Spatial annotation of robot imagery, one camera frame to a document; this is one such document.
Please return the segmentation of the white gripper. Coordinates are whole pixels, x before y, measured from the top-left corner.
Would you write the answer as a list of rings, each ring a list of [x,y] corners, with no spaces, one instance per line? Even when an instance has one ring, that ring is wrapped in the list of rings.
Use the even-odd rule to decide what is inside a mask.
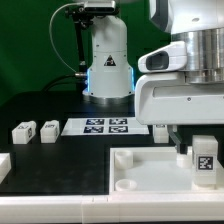
[[[178,153],[182,139],[174,125],[224,124],[224,84],[188,84],[181,71],[186,63],[186,44],[171,42],[138,60],[143,75],[135,87],[136,119],[145,125],[168,125]]]

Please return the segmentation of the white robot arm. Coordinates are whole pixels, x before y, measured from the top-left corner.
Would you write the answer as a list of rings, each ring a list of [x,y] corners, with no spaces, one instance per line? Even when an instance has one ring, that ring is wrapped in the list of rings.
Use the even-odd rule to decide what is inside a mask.
[[[133,80],[126,59],[126,26],[114,0],[89,0],[94,16],[93,62],[85,95],[98,102],[134,96],[144,125],[224,123],[224,0],[149,0],[149,20],[171,42],[138,60]]]

